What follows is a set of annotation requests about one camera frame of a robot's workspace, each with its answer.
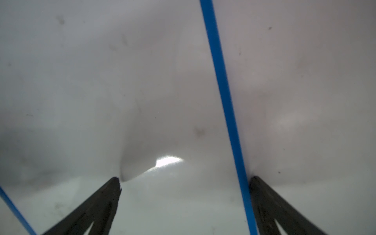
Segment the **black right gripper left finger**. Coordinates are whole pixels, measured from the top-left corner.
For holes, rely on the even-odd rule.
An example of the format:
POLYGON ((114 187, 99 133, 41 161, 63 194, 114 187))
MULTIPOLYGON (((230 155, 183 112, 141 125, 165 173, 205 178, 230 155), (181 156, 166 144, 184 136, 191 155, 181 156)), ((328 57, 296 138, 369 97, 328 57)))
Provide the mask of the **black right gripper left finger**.
POLYGON ((107 235, 111 230, 121 194, 119 178, 113 177, 45 235, 107 235))

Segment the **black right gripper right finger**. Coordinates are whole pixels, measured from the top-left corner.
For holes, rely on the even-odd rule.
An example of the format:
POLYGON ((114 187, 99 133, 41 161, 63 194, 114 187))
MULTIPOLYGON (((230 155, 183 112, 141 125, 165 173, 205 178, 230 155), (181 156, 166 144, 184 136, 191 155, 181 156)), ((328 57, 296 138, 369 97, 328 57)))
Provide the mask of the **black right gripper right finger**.
POLYGON ((279 235, 281 232, 278 224, 288 235, 325 234, 260 177, 251 178, 249 190, 256 224, 261 235, 279 235))

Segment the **blue-framed whiteboard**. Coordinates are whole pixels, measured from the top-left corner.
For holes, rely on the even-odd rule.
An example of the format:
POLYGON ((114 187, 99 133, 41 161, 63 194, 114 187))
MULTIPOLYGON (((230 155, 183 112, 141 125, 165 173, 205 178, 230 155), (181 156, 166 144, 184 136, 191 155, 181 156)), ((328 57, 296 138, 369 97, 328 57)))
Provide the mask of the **blue-framed whiteboard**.
POLYGON ((42 234, 112 177, 113 235, 247 235, 199 1, 1 1, 1 187, 42 234))

